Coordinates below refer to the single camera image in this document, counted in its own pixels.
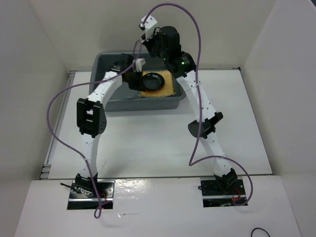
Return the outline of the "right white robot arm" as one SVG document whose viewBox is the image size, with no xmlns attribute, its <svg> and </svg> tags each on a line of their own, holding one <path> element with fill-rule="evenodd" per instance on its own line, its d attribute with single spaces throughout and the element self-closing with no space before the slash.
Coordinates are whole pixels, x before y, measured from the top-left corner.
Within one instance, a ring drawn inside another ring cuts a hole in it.
<svg viewBox="0 0 316 237">
<path fill-rule="evenodd" d="M 140 29 L 144 32 L 142 44 L 150 56 L 162 59 L 167 70 L 185 91 L 196 116 L 196 119 L 188 124 L 188 130 L 203 145 L 206 153 L 213 157 L 213 174 L 218 192 L 229 193 L 237 181 L 237 174 L 223 158 L 224 152 L 216 135 L 215 126 L 223 119 L 223 114 L 211 105 L 198 78 L 197 66 L 192 56 L 182 51 L 180 35 L 174 27 L 153 26 L 146 29 L 145 25 L 141 24 Z"/>
</svg>

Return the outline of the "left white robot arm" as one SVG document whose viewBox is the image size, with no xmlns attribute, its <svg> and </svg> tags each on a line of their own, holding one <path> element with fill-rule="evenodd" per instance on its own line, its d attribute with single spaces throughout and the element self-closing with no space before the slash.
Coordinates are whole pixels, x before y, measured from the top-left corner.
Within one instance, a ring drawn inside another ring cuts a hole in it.
<svg viewBox="0 0 316 237">
<path fill-rule="evenodd" d="M 134 58 L 129 54 L 119 54 L 114 62 L 99 54 L 94 62 L 87 98 L 77 101 L 77 127 L 81 134 L 84 162 L 75 177 L 75 184 L 87 197 L 98 193 L 96 167 L 97 150 L 101 134 L 107 126 L 105 106 L 113 93 L 123 84 L 141 81 L 144 58 Z"/>
</svg>

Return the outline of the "bamboo woven mat tray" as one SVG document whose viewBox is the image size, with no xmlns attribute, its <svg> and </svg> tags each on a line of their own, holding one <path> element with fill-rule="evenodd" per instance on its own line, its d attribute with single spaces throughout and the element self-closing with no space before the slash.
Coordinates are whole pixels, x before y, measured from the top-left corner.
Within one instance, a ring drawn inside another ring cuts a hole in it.
<svg viewBox="0 0 316 237">
<path fill-rule="evenodd" d="M 154 91 L 141 91 L 140 97 L 168 97 L 173 96 L 175 94 L 173 83 L 174 77 L 169 71 L 144 71 L 143 78 L 146 79 L 146 82 L 154 82 L 155 84 L 157 84 L 157 86 L 155 86 Z"/>
</svg>

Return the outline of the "black bowl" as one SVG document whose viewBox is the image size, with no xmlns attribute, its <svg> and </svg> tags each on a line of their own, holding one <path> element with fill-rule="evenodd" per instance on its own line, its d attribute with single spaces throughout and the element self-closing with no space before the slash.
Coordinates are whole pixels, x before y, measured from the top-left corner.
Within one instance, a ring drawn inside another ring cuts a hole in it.
<svg viewBox="0 0 316 237">
<path fill-rule="evenodd" d="M 155 92 L 164 87 L 165 80 L 161 74 L 147 73 L 142 76 L 142 83 L 145 91 Z"/>
</svg>

